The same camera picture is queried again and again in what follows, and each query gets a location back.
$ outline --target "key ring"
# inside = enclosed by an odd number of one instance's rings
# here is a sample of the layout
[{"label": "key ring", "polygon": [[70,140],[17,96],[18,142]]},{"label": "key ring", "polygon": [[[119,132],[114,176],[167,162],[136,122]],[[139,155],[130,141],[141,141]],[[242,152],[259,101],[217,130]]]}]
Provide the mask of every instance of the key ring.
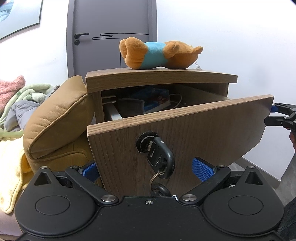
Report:
[{"label": "key ring", "polygon": [[151,191],[153,191],[153,190],[152,190],[152,183],[153,183],[154,179],[155,179],[157,176],[162,175],[162,174],[164,174],[164,173],[165,173],[165,172],[159,172],[159,173],[156,173],[156,174],[151,178],[150,183],[149,183]]}]

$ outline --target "framed picture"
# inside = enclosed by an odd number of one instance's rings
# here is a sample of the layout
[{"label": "framed picture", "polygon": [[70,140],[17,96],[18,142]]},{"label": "framed picture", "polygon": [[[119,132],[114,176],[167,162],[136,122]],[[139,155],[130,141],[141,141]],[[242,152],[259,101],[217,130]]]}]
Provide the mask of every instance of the framed picture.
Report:
[{"label": "framed picture", "polygon": [[40,24],[43,0],[6,0],[0,6],[0,40]]}]

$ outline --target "tan cushion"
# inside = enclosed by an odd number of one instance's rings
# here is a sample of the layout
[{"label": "tan cushion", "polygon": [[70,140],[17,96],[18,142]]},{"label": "tan cushion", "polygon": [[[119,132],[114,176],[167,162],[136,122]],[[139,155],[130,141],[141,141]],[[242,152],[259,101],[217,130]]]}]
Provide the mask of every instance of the tan cushion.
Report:
[{"label": "tan cushion", "polygon": [[87,134],[84,132],[74,142],[37,160],[28,159],[28,162],[33,172],[36,173],[41,166],[48,166],[51,171],[59,172],[72,165],[81,167],[91,160],[93,160],[93,156]]},{"label": "tan cushion", "polygon": [[69,78],[30,117],[23,137],[27,158],[41,158],[73,142],[93,116],[94,103],[82,77]]}]

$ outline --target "cable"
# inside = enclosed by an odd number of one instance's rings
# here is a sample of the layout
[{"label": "cable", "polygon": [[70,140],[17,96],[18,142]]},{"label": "cable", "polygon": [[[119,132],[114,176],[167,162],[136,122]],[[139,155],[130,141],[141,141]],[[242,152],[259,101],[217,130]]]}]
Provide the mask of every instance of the cable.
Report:
[{"label": "cable", "polygon": [[170,109],[167,109],[167,110],[172,110],[172,109],[175,109],[182,101],[182,95],[181,94],[170,94],[171,95],[179,95],[180,96],[180,100],[179,102],[176,102],[176,101],[171,101],[171,103],[177,103],[173,108],[170,108]]}]

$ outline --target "key fob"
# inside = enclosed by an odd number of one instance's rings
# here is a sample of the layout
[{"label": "key fob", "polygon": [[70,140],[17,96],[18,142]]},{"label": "key fob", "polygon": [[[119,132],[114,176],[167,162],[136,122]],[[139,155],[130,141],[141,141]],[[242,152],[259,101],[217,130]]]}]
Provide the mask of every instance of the key fob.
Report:
[{"label": "key fob", "polygon": [[148,150],[147,159],[154,172],[164,172],[158,176],[161,179],[169,178],[175,169],[175,159],[171,150],[159,137],[150,141]]},{"label": "key fob", "polygon": [[170,193],[169,189],[166,186],[164,186],[160,183],[154,183],[151,186],[150,196],[151,197],[164,197],[164,196],[172,196],[172,194]]}]

